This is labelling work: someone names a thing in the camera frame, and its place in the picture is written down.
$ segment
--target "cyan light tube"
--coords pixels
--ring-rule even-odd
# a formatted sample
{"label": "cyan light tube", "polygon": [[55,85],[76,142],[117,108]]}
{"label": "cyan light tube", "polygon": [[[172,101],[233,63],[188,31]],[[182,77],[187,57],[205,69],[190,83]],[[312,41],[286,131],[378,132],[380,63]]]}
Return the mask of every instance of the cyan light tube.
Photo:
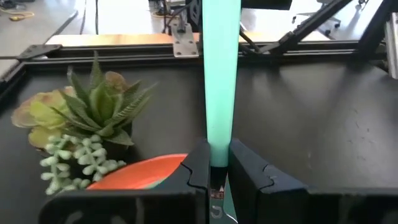
{"label": "cyan light tube", "polygon": [[241,0],[203,0],[207,138],[211,166],[228,166]]}

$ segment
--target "office chair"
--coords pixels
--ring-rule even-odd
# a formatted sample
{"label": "office chair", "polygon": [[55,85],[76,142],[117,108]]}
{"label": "office chair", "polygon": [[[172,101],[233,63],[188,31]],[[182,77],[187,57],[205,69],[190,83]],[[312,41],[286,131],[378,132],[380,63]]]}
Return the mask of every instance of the office chair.
{"label": "office chair", "polygon": [[[321,8],[325,7],[327,4],[331,3],[332,1],[333,0],[317,0],[317,2],[322,4]],[[312,15],[314,15],[314,13],[316,13],[316,12],[304,12],[304,13],[298,13],[297,15],[299,15],[299,16],[312,16]],[[292,23],[294,23],[294,21],[296,20],[297,15],[293,17]],[[329,21],[335,22],[335,28],[339,28],[340,27],[341,20],[335,18],[334,16],[329,18]],[[325,30],[325,35],[328,36],[330,34],[330,32],[331,32],[331,30],[329,30],[329,29]]]}

